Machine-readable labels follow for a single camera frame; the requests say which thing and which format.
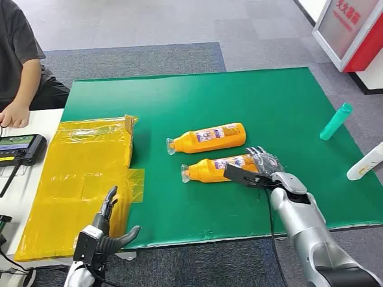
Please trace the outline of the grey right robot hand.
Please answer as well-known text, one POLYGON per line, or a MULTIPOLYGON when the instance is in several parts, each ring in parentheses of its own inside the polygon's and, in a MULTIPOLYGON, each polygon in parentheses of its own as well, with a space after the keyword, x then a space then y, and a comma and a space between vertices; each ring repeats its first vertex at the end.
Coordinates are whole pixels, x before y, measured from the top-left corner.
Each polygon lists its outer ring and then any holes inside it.
POLYGON ((272 191, 280 187, 297 195, 307 192, 307 189, 299 179, 291 173, 285 172, 276 156, 268 153, 261 146, 249 147, 246 150, 258 170, 253 181, 260 184, 262 188, 272 191))

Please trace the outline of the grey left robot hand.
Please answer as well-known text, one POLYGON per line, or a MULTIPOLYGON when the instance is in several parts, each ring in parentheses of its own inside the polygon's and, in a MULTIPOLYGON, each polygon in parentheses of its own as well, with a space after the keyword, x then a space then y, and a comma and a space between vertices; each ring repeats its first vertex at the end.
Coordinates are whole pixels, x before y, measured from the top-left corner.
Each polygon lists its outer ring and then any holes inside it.
POLYGON ((110 255, 114 255, 125 245, 134 240, 141 231, 139 225, 134 226, 128 234, 120 237, 112 237, 110 235, 110 221, 112 211, 118 199, 113 199, 117 193, 117 186, 112 187, 105 197, 100 210, 97 212, 92 222, 92 226, 102 231, 102 235, 98 239, 95 249, 95 254, 92 260, 92 265, 100 268, 105 264, 110 255))

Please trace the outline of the person's hand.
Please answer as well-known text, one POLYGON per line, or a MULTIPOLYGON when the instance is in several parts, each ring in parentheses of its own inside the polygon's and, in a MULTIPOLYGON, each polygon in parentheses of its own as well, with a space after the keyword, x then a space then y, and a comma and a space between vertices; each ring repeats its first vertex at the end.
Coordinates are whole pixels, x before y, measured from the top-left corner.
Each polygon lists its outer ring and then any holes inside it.
POLYGON ((23 128, 29 124, 30 101, 14 99, 1 112, 2 127, 23 128))

